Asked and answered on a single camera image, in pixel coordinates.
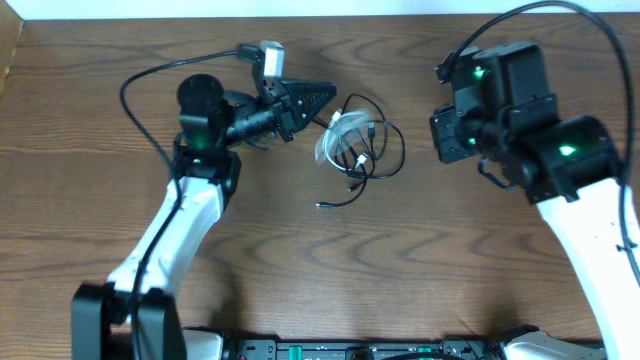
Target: wood grain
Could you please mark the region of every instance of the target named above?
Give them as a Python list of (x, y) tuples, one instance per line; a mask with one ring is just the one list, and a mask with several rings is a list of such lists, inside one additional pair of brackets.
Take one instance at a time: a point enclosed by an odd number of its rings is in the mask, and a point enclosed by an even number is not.
[[(605, 18), (637, 83), (640, 15)], [(238, 192), (180, 293), (183, 325), (282, 338), (414, 339), (532, 323), (561, 338), (598, 338), (564, 251), (524, 195), (496, 189), (474, 160), (440, 164), (433, 149), (428, 118), (451, 95), (432, 68), (488, 19), (27, 23), (0, 106), (2, 357), (68, 358), (73, 293), (83, 280), (104, 281), (162, 201), (167, 172), (119, 106), (122, 81), (260, 39), (286, 47), (287, 76), (338, 85), (323, 116), (352, 91), (378, 100), (406, 137), (406, 166), (352, 206), (317, 210), (317, 201), (348, 196), (344, 177), (314, 162), (320, 129), (311, 125), (268, 153), (241, 149)], [(594, 114), (621, 144), (621, 80), (604, 37), (577, 16), (525, 15), (479, 45), (523, 39), (543, 47), (563, 116)], [(252, 91), (248, 65), (233, 59), (133, 85), (134, 112), (167, 146), (179, 129), (175, 90), (196, 72)], [(390, 146), (398, 154), (397, 138)]]
[(0, 0), (0, 95), (9, 76), (11, 61), (22, 32), (22, 19), (5, 0)]

